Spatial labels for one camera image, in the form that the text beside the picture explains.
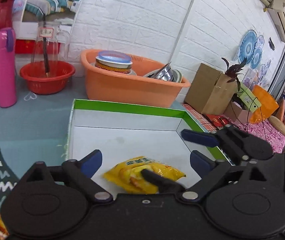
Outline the green white cardboard box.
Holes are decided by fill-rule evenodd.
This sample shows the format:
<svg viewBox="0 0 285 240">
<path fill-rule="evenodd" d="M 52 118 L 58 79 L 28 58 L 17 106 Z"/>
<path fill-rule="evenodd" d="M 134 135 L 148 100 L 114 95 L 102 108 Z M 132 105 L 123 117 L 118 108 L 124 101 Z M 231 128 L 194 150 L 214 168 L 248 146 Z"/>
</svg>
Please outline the green white cardboard box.
<svg viewBox="0 0 285 240">
<path fill-rule="evenodd" d="M 65 155 L 81 159 L 92 150 L 103 154 L 103 174 L 118 162 L 146 156 L 170 164 L 195 178 L 189 153 L 198 150 L 206 157 L 229 160 L 218 147 L 203 146 L 182 138 L 183 129 L 204 128 L 186 110 L 75 99 L 72 103 Z"/>
</svg>

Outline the plaid red cloth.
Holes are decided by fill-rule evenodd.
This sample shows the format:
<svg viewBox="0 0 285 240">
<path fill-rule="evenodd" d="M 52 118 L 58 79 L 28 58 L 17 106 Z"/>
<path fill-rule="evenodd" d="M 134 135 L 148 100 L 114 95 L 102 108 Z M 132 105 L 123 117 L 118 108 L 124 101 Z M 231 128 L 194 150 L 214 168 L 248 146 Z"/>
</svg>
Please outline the plaid red cloth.
<svg viewBox="0 0 285 240">
<path fill-rule="evenodd" d="M 182 106 L 193 116 L 197 122 L 201 124 L 201 126 L 207 130 L 208 132 L 216 131 L 216 127 L 213 126 L 201 113 L 198 113 L 193 107 L 184 103 Z"/>
</svg>

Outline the steel bowls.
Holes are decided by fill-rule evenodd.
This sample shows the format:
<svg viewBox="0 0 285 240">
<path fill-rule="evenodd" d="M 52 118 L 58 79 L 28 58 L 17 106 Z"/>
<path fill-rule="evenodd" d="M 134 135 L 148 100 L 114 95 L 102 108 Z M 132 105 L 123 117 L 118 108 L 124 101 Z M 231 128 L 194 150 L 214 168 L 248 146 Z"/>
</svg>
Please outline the steel bowls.
<svg viewBox="0 0 285 240">
<path fill-rule="evenodd" d="M 163 80 L 163 81 L 171 81 L 175 83 L 181 83 L 182 81 L 182 74 L 179 70 L 173 69 L 171 67 L 171 63 L 167 63 L 160 69 L 153 70 L 144 75 L 144 77 Z"/>
</svg>

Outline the brown cardboard box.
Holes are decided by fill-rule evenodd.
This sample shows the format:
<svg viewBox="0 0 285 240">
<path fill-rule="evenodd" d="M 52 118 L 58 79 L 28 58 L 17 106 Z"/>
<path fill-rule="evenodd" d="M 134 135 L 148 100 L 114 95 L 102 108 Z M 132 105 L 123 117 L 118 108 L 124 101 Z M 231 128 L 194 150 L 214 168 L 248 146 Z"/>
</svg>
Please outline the brown cardboard box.
<svg viewBox="0 0 285 240">
<path fill-rule="evenodd" d="M 223 72 L 200 64 L 184 102 L 201 114 L 221 115 L 236 93 L 237 82 Z"/>
</svg>

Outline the blue round wall fan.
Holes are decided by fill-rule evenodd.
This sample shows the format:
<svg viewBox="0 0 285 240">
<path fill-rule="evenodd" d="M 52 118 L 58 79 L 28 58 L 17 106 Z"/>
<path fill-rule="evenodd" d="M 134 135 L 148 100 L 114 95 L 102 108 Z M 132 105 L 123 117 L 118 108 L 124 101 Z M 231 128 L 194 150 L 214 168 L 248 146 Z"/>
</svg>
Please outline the blue round wall fan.
<svg viewBox="0 0 285 240">
<path fill-rule="evenodd" d="M 254 30 L 249 30 L 244 35 L 238 51 L 238 60 L 241 63 L 244 59 L 246 59 L 246 63 L 249 64 L 253 57 L 257 48 L 258 36 Z"/>
</svg>

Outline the orange plastic basin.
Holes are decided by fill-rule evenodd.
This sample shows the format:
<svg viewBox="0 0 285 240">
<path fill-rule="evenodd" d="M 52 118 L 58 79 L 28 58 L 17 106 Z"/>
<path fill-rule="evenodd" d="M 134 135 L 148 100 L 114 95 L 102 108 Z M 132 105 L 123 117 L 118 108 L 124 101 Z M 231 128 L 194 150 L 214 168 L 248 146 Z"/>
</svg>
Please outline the orange plastic basin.
<svg viewBox="0 0 285 240">
<path fill-rule="evenodd" d="M 167 108 L 183 88 L 190 87 L 190 82 L 185 77 L 180 83 L 145 77 L 147 73 L 162 68 L 164 64 L 141 56 L 130 56 L 134 75 L 98 68 L 93 65 L 98 52 L 98 49 L 87 49 L 80 54 L 85 70 L 85 90 L 90 100 Z"/>
</svg>

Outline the pink thermos bottle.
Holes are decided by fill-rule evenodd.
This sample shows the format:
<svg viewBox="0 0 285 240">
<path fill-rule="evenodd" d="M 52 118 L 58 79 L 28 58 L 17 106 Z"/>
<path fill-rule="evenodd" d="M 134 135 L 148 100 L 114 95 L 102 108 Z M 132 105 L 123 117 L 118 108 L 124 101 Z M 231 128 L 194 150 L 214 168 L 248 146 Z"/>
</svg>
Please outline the pink thermos bottle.
<svg viewBox="0 0 285 240">
<path fill-rule="evenodd" d="M 15 31 L 0 29 L 0 107 L 8 108 L 17 102 L 15 86 Z"/>
</svg>

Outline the bedding poster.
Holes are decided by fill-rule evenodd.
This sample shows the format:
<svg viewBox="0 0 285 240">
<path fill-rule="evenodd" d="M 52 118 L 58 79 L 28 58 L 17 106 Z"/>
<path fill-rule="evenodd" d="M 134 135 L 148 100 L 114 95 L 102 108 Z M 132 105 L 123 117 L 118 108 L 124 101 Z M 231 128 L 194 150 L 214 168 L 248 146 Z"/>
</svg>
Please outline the bedding poster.
<svg viewBox="0 0 285 240">
<path fill-rule="evenodd" d="M 72 26 L 82 0 L 27 0 L 23 22 L 57 22 Z"/>
</svg>

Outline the orange plastic bag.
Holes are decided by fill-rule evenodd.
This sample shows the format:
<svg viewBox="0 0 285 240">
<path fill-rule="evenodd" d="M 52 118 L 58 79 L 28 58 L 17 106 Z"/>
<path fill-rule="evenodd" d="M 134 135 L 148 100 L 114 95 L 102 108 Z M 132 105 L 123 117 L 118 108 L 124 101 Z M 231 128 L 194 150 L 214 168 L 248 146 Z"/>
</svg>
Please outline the orange plastic bag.
<svg viewBox="0 0 285 240">
<path fill-rule="evenodd" d="M 279 108 L 279 105 L 273 96 L 259 85 L 254 86 L 252 93 L 257 97 L 261 106 L 252 114 L 249 122 L 251 124 L 257 124 L 268 119 Z"/>
</svg>

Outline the red plastic basket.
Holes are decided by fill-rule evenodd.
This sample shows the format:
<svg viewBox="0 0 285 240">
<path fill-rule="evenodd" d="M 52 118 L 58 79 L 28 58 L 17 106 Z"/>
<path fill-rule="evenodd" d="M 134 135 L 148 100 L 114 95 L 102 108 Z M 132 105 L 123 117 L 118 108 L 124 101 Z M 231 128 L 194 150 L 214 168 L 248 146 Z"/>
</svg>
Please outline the red plastic basket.
<svg viewBox="0 0 285 240">
<path fill-rule="evenodd" d="M 50 95 L 66 87 L 70 77 L 75 74 L 75 67 L 64 61 L 49 61 L 50 71 L 45 72 L 44 62 L 34 62 L 20 69 L 20 76 L 26 81 L 29 91 L 38 95 Z"/>
</svg>

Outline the dark purple plant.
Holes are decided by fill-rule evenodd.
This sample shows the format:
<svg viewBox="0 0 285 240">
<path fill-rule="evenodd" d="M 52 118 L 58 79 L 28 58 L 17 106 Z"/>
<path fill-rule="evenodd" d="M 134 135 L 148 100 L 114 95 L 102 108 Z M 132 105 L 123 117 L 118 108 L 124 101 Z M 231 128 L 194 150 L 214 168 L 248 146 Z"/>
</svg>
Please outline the dark purple plant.
<svg viewBox="0 0 285 240">
<path fill-rule="evenodd" d="M 222 57 L 221 59 L 225 62 L 227 66 L 227 70 L 225 71 L 225 75 L 229 77 L 229 80 L 227 82 L 232 83 L 235 81 L 237 83 L 237 88 L 239 92 L 241 88 L 241 82 L 239 81 L 238 75 L 243 70 L 243 67 L 246 65 L 247 58 L 245 57 L 240 64 L 233 64 L 232 66 L 229 65 L 229 61 L 224 57 Z"/>
</svg>

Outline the green shoe box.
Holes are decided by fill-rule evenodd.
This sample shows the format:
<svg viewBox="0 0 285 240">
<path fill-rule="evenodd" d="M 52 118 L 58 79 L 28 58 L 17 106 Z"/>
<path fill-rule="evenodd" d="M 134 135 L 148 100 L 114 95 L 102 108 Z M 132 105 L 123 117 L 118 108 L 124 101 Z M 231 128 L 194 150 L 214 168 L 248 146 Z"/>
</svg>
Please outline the green shoe box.
<svg viewBox="0 0 285 240">
<path fill-rule="evenodd" d="M 240 91 L 236 94 L 251 113 L 254 113 L 261 107 L 261 103 L 258 98 L 243 83 L 241 83 Z"/>
</svg>

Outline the clear glass pitcher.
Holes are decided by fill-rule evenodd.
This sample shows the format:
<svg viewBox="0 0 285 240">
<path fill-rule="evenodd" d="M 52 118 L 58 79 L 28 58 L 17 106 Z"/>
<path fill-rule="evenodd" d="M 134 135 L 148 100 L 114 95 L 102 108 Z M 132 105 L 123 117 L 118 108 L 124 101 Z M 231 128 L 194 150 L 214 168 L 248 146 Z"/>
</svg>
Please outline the clear glass pitcher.
<svg viewBox="0 0 285 240">
<path fill-rule="evenodd" d="M 59 60 L 66 60 L 69 52 L 70 34 L 61 29 L 58 22 L 42 20 L 38 23 L 31 63 L 40 69 L 43 77 L 55 74 Z"/>
</svg>

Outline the blue lidded round container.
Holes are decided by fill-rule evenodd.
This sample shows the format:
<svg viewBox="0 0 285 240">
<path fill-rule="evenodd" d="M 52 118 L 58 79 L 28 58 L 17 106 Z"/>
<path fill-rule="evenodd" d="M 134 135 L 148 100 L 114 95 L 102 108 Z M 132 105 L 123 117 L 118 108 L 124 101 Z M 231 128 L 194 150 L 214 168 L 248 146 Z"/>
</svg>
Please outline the blue lidded round container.
<svg viewBox="0 0 285 240">
<path fill-rule="evenodd" d="M 132 64 L 129 55 L 112 50 L 99 51 L 95 61 L 98 68 L 122 74 L 130 74 Z"/>
</svg>

